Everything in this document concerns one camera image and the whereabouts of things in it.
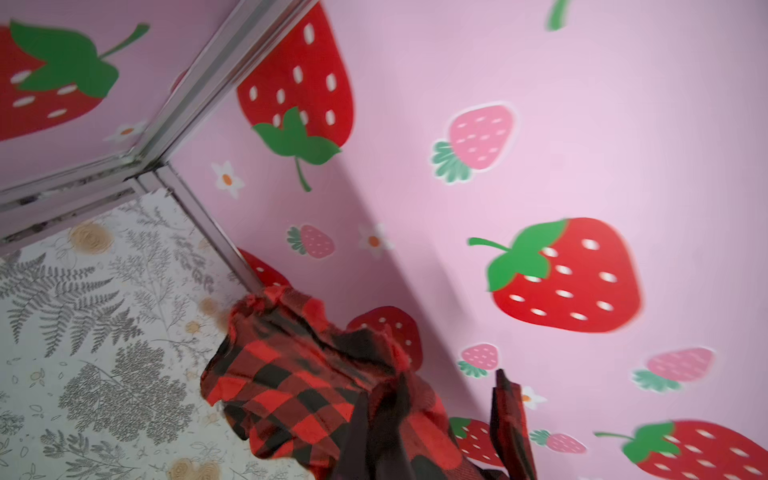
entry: checkered fabric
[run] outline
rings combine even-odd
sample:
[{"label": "checkered fabric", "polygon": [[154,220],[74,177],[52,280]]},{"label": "checkered fabric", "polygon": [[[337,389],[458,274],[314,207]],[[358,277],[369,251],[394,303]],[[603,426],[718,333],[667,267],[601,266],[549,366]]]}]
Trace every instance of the checkered fabric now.
[{"label": "checkered fabric", "polygon": [[386,332],[342,331],[328,322],[322,302],[286,286],[235,305],[200,384],[211,405],[223,402],[227,421],[255,456],[293,457],[318,479],[344,463],[343,451],[359,448],[349,434],[356,405],[367,424],[357,429],[366,437],[364,472],[335,478],[390,478],[370,475],[381,459],[395,457],[403,468],[429,473],[413,478],[506,478],[485,475],[464,457],[439,397]]}]

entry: plaid cloth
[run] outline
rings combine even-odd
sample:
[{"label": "plaid cloth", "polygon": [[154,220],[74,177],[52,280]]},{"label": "plaid cloth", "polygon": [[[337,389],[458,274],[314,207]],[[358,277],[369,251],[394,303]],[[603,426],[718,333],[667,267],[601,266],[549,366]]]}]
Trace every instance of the plaid cloth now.
[{"label": "plaid cloth", "polygon": [[[255,456],[293,457],[318,479],[337,466],[334,478],[390,478],[376,472],[394,475],[399,470],[392,465],[411,472],[397,478],[506,478],[486,474],[462,454],[440,398],[386,332],[342,331],[328,322],[322,302],[286,286],[235,305],[227,338],[200,385],[211,405],[223,402],[227,421],[250,440]],[[497,424],[505,429],[505,421]],[[361,446],[362,457],[349,453]],[[502,459],[516,455],[499,452]]]}]

